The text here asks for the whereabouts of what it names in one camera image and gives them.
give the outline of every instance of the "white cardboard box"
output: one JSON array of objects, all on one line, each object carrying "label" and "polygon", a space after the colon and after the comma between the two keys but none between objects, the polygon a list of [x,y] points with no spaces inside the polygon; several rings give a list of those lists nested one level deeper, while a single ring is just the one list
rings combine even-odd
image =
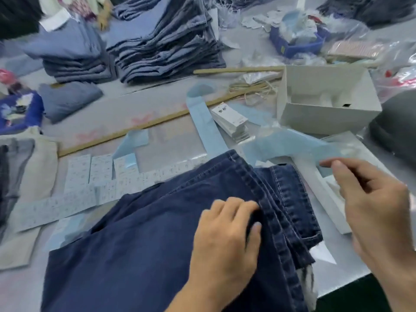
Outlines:
[{"label": "white cardboard box", "polygon": [[286,66],[278,90],[277,119],[304,133],[359,131],[382,111],[366,68]]},{"label": "white cardboard box", "polygon": [[[354,150],[353,157],[361,160],[366,160],[371,164],[377,166],[380,170],[393,176],[393,174],[381,163],[377,157],[375,157],[367,147],[362,144],[350,131],[340,133],[334,136],[324,138],[323,140],[337,144],[343,144],[346,147]],[[325,179],[322,177],[318,168],[315,165],[315,161],[312,157],[307,155],[298,155],[293,157],[297,169],[308,183],[310,189],[315,194],[316,198],[329,215],[332,222],[335,224],[337,230],[341,234],[351,232],[351,228],[346,222],[345,218],[345,201],[340,199]]]}]

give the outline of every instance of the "hand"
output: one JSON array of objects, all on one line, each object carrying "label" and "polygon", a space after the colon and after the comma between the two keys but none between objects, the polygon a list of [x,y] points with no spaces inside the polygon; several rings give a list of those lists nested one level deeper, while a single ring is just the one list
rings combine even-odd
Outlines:
[{"label": "hand", "polygon": [[345,199],[354,248],[379,279],[392,308],[405,311],[402,305],[407,302],[413,309],[413,294],[406,296],[409,283],[414,286],[416,281],[406,185],[358,159],[332,158],[320,165],[332,167]]},{"label": "hand", "polygon": [[97,24],[101,31],[104,31],[108,27],[108,17],[102,13],[97,16]]},{"label": "hand", "polygon": [[256,270],[261,225],[253,225],[247,243],[246,230],[258,208],[254,201],[230,197],[226,202],[215,200],[210,210],[202,212],[185,287],[213,303],[215,311],[229,305]]}]

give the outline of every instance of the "dark blue denim jeans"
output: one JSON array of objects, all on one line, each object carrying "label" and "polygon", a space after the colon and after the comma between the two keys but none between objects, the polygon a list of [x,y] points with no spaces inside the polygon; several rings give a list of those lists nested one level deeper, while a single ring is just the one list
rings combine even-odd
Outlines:
[{"label": "dark blue denim jeans", "polygon": [[83,237],[49,253],[42,311],[163,312],[188,279],[201,212],[234,196],[258,202],[249,226],[263,224],[262,244],[253,278],[225,311],[306,312],[295,262],[311,264],[304,241],[322,236],[293,167],[270,171],[231,150],[123,196]]}]

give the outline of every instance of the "gray work table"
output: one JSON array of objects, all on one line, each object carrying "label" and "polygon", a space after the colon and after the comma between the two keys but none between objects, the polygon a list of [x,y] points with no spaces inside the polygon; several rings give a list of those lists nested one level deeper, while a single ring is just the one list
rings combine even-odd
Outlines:
[{"label": "gray work table", "polygon": [[[278,4],[293,5],[295,2],[296,0],[277,0],[247,10],[243,12],[242,16],[266,13]],[[394,40],[416,39],[415,25],[416,21],[412,20],[388,26],[375,31],[375,33],[391,37]],[[230,50],[224,53],[229,67],[236,65],[242,57],[252,54],[255,50],[263,55],[276,56],[276,51],[269,42],[268,35],[262,30],[245,29],[239,26],[225,31],[223,34],[241,46],[241,50]],[[218,75],[207,78],[193,76],[145,90],[139,90],[142,87],[125,87],[119,82],[103,84],[102,89],[106,93],[104,98],[56,125],[46,123],[43,130],[46,135],[55,136],[66,146],[71,146],[88,141],[89,138],[97,138],[133,124],[183,109],[186,92],[196,83],[210,81],[217,86],[218,93],[221,93],[233,78],[235,78],[234,75]],[[43,70],[28,75],[24,79],[32,88],[36,88],[40,83],[53,82],[44,74]],[[275,105],[266,105],[265,109],[274,112]],[[225,134],[223,136],[229,147],[235,146],[228,136]],[[121,139],[110,141],[76,155],[112,153],[120,142]],[[416,193],[416,173],[414,171],[367,138],[364,143],[397,178],[407,183],[410,190]],[[136,149],[141,172],[161,168],[204,153],[205,149],[189,116],[150,128],[149,144]],[[60,160],[54,193],[63,191],[67,160],[68,157]],[[336,265],[324,261],[317,261],[314,264],[319,294],[322,296],[365,276],[369,270],[353,251],[351,236],[339,234],[313,194],[310,195],[310,198],[326,245],[337,262]],[[54,227],[55,223],[52,223],[41,230],[32,261],[28,267],[0,272],[0,307],[2,312],[39,311],[48,258],[48,252],[45,251],[44,245]]]}]

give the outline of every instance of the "wooden stick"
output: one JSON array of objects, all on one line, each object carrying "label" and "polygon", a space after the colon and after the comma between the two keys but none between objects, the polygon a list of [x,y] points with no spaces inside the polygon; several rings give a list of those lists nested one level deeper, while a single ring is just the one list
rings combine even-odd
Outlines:
[{"label": "wooden stick", "polygon": [[272,67],[241,67],[241,68],[218,68],[218,69],[198,69],[194,74],[213,74],[213,73],[233,73],[233,72],[267,72],[267,71],[284,71],[284,66]]},{"label": "wooden stick", "polygon": [[[262,90],[266,87],[268,87],[268,84],[266,84],[266,83],[253,85],[252,87],[249,87],[247,89],[239,90],[239,91],[232,92],[232,93],[228,93],[228,94],[226,94],[222,97],[219,97],[219,98],[214,99],[212,101],[206,102],[206,105],[208,107],[214,106],[214,105],[220,104],[222,102],[228,101],[230,99],[236,98],[236,97],[244,95],[244,94],[258,92],[258,91],[260,91],[260,90]],[[127,128],[127,129],[123,129],[121,131],[117,131],[115,133],[112,133],[110,135],[104,136],[104,137],[99,138],[99,139],[95,139],[95,140],[92,140],[92,141],[89,141],[89,142],[86,142],[86,143],[83,143],[83,144],[80,144],[80,145],[77,145],[77,146],[74,146],[74,147],[69,147],[69,148],[66,148],[66,149],[62,149],[62,150],[58,151],[58,157],[62,158],[64,156],[67,156],[67,155],[70,155],[72,153],[97,146],[97,145],[105,143],[107,141],[111,141],[111,140],[114,140],[114,139],[121,138],[121,137],[125,136],[130,130],[147,129],[147,128],[165,123],[165,122],[170,121],[170,120],[174,120],[176,118],[179,118],[179,117],[182,117],[182,116],[185,116],[185,115],[188,115],[188,114],[189,114],[189,110],[184,109],[184,110],[178,111],[176,113],[173,113],[173,114],[170,114],[170,115],[166,115],[166,116],[148,121],[147,123],[143,123],[141,125],[136,125],[136,126],[133,126],[131,128]]]}]

